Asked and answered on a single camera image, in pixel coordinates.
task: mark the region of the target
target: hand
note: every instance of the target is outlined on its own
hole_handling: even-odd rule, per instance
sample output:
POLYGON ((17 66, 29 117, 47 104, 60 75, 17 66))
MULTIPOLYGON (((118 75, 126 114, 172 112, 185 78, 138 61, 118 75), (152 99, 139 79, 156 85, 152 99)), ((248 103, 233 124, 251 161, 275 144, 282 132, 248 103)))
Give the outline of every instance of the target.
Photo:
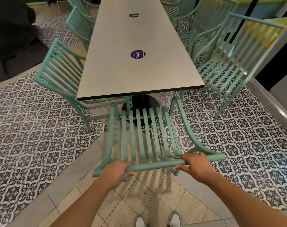
POLYGON ((175 169, 187 172, 201 183, 207 184, 212 180, 214 174, 217 174, 206 155, 202 152, 187 152, 182 154, 180 158, 187 161, 190 164, 190 167, 177 165, 175 169))
POLYGON ((125 172, 126 168, 131 166, 129 161, 116 161, 108 164, 99 176, 99 180, 102 181, 102 185, 105 185, 108 189, 113 189, 119 186, 127 177, 134 175, 132 171, 125 172))

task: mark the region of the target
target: person's left hand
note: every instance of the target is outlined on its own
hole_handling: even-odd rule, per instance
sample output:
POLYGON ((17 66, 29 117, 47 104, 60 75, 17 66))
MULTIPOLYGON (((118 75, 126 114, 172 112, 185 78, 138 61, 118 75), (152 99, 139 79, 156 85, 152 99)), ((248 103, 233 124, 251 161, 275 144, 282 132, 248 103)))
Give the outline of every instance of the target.
POLYGON ((116 161, 108 164, 99 176, 99 180, 102 181, 108 189, 113 189, 119 186, 127 177, 133 176, 133 171, 125 172, 126 168, 131 166, 129 161, 116 161))

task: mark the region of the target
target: forearm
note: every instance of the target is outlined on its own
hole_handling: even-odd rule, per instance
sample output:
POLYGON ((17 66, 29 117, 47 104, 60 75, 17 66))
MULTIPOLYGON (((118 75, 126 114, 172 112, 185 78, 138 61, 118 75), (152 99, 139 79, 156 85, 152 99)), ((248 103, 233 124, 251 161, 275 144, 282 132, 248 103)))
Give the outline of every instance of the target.
POLYGON ((223 201, 240 227, 287 227, 287 217, 215 173, 206 183, 223 201))
POLYGON ((96 213, 110 188, 97 178, 50 227, 91 227, 96 213))

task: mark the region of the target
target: person's left arm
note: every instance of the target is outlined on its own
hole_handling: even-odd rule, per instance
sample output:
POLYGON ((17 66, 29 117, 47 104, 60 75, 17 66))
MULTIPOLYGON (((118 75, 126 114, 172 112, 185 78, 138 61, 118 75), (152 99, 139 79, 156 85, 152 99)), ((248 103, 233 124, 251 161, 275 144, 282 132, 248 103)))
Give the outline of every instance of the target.
POLYGON ((127 171, 131 162, 116 161, 105 167, 85 193, 77 199, 50 227, 91 227, 96 213, 111 189, 134 175, 127 171))

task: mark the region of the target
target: shoe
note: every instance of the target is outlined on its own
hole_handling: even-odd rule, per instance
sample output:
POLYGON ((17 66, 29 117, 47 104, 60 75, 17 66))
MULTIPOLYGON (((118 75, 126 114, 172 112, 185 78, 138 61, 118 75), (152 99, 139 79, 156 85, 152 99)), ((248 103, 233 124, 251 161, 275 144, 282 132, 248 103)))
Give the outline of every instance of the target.
POLYGON ((176 211, 170 213, 168 227, 182 227, 181 218, 176 211))
POLYGON ((147 227, 147 222, 142 214, 138 214, 134 220, 134 227, 147 227))

